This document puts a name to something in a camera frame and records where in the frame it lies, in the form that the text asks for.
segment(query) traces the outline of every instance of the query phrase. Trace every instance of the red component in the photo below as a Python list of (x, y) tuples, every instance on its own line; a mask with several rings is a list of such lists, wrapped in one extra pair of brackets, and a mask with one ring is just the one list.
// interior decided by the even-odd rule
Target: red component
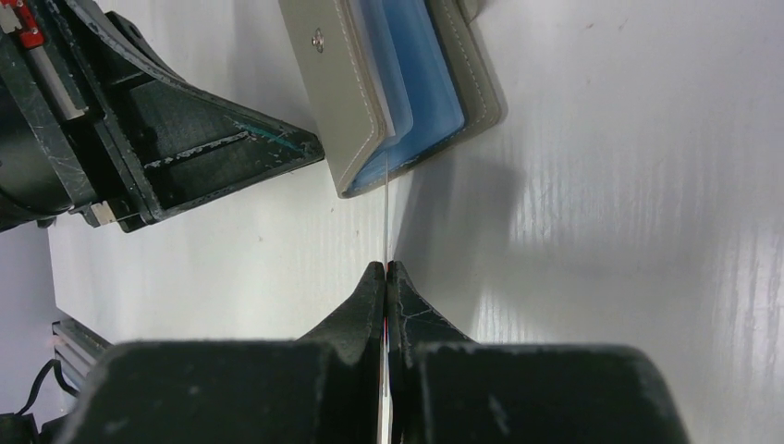
[(10, 6), (17, 14), (22, 25), (22, 29), (17, 31), (22, 46), (32, 49), (43, 44), (43, 32), (24, 0), (0, 0), (0, 5)]

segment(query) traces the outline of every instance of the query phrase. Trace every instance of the white stitching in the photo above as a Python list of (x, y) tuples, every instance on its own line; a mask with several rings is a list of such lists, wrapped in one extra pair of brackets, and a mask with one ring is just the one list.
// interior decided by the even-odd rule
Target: white stitching
[[(449, 25), (452, 28), (452, 32), (455, 34), (455, 39), (458, 41), (458, 44), (460, 45), (460, 51), (463, 53), (463, 58), (465, 58), (466, 66), (468, 67), (468, 70), (471, 73), (471, 78), (473, 80), (473, 85), (476, 87), (476, 91), (479, 93), (479, 100), (482, 101), (482, 114), (477, 119), (475, 119), (473, 122), (471, 122), (469, 125), (463, 127), (460, 131), (452, 134), (451, 136), (447, 137), (443, 141), (433, 145), (434, 147), (435, 146), (439, 146), (439, 145), (445, 145), (445, 144), (449, 143), (452, 139), (460, 136), (460, 134), (462, 134), (465, 131), (470, 130), (471, 128), (473, 128), (476, 124), (481, 122), (482, 119), (484, 119), (485, 116), (487, 116), (487, 102), (484, 100), (484, 95), (482, 94), (482, 88), (479, 87), (479, 81), (476, 79), (476, 74), (474, 74), (474, 72), (473, 72), (473, 67), (471, 66), (471, 60), (468, 58), (468, 55), (465, 52), (465, 47), (463, 46), (463, 42), (460, 39), (460, 34), (458, 33), (458, 28), (455, 26), (455, 21), (452, 18), (452, 15), (449, 14), (449, 7), (447, 6), (447, 0), (441, 0), (441, 4), (444, 7), (444, 12), (447, 13), (447, 17), (449, 18)], [(408, 162), (403, 162), (397, 168), (395, 168), (393, 170), (393, 172), (399, 171), (401, 168), (403, 168), (403, 167), (411, 164), (412, 162), (414, 162), (414, 160), (415, 159), (411, 159)], [(381, 182), (381, 179), (376, 180), (375, 182), (368, 184), (367, 187), (363, 187), (363, 188), (364, 189), (371, 188), (371, 187), (375, 186), (376, 184), (378, 184), (379, 182)]]
[(460, 131), (452, 134), (451, 136), (447, 137), (445, 140), (441, 141), (439, 143), (439, 145), (441, 143), (449, 142), (452, 139), (460, 136), (460, 134), (462, 134), (463, 132), (465, 132), (467, 130), (470, 130), (474, 125), (476, 125), (477, 123), (482, 121), (484, 116), (487, 115), (487, 102), (484, 101), (484, 95), (482, 94), (482, 89), (479, 87), (479, 81), (476, 79), (476, 74), (474, 74), (474, 72), (473, 72), (473, 67), (471, 66), (471, 60), (468, 58), (468, 55), (465, 52), (465, 47), (463, 46), (463, 42), (460, 39), (460, 35), (458, 34), (458, 29), (455, 26), (455, 21), (452, 19), (452, 15), (449, 14), (449, 7), (447, 6), (447, 0), (441, 0), (441, 4), (444, 6), (444, 12), (447, 13), (447, 17), (449, 18), (449, 25), (451, 25), (451, 27), (452, 27), (452, 32), (455, 33), (455, 39), (457, 39), (458, 44), (460, 45), (460, 51), (463, 53), (463, 58), (465, 58), (466, 66), (468, 66), (468, 70), (471, 73), (471, 78), (473, 80), (473, 85), (476, 87), (476, 91), (479, 93), (479, 100), (482, 101), (482, 115), (479, 116), (479, 118), (477, 118), (476, 120), (474, 120), (470, 125), (468, 125), (466, 127), (463, 127), (463, 129), (461, 129)]
[(346, 169), (343, 171), (343, 174), (340, 176), (340, 179), (337, 180), (337, 182), (339, 183), (343, 181), (343, 178), (345, 178), (346, 175), (349, 173), (349, 170), (354, 165), (354, 162), (357, 161), (357, 157), (360, 156), (361, 152), (364, 151), (368, 142), (370, 142), (370, 139), (373, 137), (373, 134), (375, 133), (375, 123), (373, 122), (373, 114), (371, 113), (370, 104), (368, 104), (367, 96), (365, 95), (364, 86), (362, 86), (360, 72), (359, 70), (357, 70), (357, 61), (354, 59), (354, 52), (351, 50), (351, 42), (349, 41), (349, 33), (348, 30), (346, 30), (346, 23), (344, 21), (343, 14), (340, 13), (340, 6), (337, 4), (337, 0), (333, 0), (333, 3), (335, 4), (335, 11), (337, 11), (337, 18), (340, 21), (340, 29), (343, 30), (343, 40), (346, 41), (346, 46), (349, 48), (349, 58), (351, 59), (351, 65), (354, 67), (354, 75), (357, 77), (357, 83), (360, 86), (360, 94), (362, 95), (362, 101), (365, 103), (365, 110), (367, 111), (368, 114), (368, 120), (370, 120), (370, 132), (368, 133), (368, 137), (367, 139), (365, 139), (365, 142), (362, 144), (362, 147), (359, 150), (357, 150), (357, 153), (351, 159), (349, 165), (346, 166)]

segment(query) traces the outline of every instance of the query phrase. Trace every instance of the gray leather cover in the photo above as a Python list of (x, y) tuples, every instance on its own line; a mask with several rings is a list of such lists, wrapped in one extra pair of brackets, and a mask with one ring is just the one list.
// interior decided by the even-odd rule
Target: gray leather cover
[[(279, 0), (337, 193), (386, 137), (386, 122), (347, 0)], [(316, 30), (323, 52), (313, 44)]]
[(439, 151), (490, 129), (501, 119), (502, 109), (468, 25), (478, 13), (478, 6), (468, 8), (471, 14), (464, 18), (460, 0), (426, 0), (426, 3), (466, 118), (460, 131), (429, 150)]

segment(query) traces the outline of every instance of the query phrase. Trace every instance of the scratch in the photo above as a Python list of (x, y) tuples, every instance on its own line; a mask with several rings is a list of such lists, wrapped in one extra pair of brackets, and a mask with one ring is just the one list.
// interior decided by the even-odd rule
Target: scratch
[(419, 313), (415, 313), (415, 314), (401, 314), (401, 315), (404, 318), (406, 318), (406, 319), (412, 319), (414, 317), (421, 316), (421, 315), (424, 315), (426, 313), (432, 313), (432, 312), (433, 312), (433, 307), (429, 307), (429, 308), (426, 308), (426, 309), (420, 311)]
[(195, 146), (193, 148), (189, 148), (185, 151), (179, 152), (177, 154), (171, 155), (169, 157), (154, 160), (146, 165), (144, 165), (144, 169), (155, 169), (163, 166), (167, 166), (173, 163), (179, 163), (181, 161), (187, 160), (189, 157), (197, 156), (200, 154), (207, 154), (211, 153), (212, 151), (226, 146), (228, 144), (241, 141), (243, 139), (249, 138), (251, 134), (248, 131), (242, 131), (238, 134), (233, 136), (225, 137), (223, 139), (218, 139), (213, 142), (206, 143), (204, 145)]
[[(235, 127), (237, 127), (238, 129), (240, 129), (240, 130), (246, 130), (248, 132), (252, 132), (253, 134), (265, 137), (265, 138), (269, 139), (272, 142), (276, 142), (278, 144), (281, 144), (281, 145), (287, 147), (289, 150), (293, 150), (293, 151), (295, 151), (297, 153), (300, 153), (300, 154), (302, 153), (301, 148), (299, 148), (294, 143), (291, 143), (291, 142), (289, 142), (287, 140), (282, 139), (281, 136), (275, 136), (275, 134), (273, 134), (273, 133), (271, 133), (271, 132), (269, 132), (267, 130), (254, 127), (253, 125), (248, 125), (248, 124), (245, 124), (245, 123), (237, 122), (236, 120), (234, 120), (234, 119), (232, 119), (230, 117), (227, 117), (227, 118), (229, 120), (231, 120), (232, 124)], [(283, 136), (287, 136), (288, 133), (285, 130), (283, 130), (282, 131), (282, 135)]]
[(426, 324), (426, 325), (428, 325), (428, 326), (433, 326), (433, 327), (441, 327), (441, 328), (448, 328), (448, 329), (451, 329), (451, 328), (452, 328), (451, 326), (445, 325), (445, 324), (444, 324), (443, 322), (441, 322), (440, 320), (439, 320), (439, 321), (428, 321), (428, 320), (426, 320), (426, 319), (412, 319), (412, 320), (413, 320), (414, 322), (418, 322), (418, 323), (420, 323), (420, 324)]
[(501, 405), (501, 402), (496, 399), (493, 395), (488, 395), (488, 406), (490, 407), (490, 412), (493, 414), (493, 417), (496, 419), (496, 425), (498, 426), (498, 430), (501, 431), (505, 437), (509, 436), (509, 417), (507, 416), (506, 411), (504, 411), (504, 407)]
[(106, 435), (114, 435), (118, 431), (122, 430), (123, 427), (127, 426), (130, 420), (128, 418), (121, 419), (119, 421), (109, 421), (104, 425), (104, 433)]

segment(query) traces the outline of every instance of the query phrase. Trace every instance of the screw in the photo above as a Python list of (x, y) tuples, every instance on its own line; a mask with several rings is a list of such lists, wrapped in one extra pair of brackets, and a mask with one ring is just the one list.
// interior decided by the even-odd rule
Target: screw
[(313, 35), (311, 43), (319, 53), (324, 51), (324, 35), (321, 33), (321, 28), (316, 28), (316, 33)]

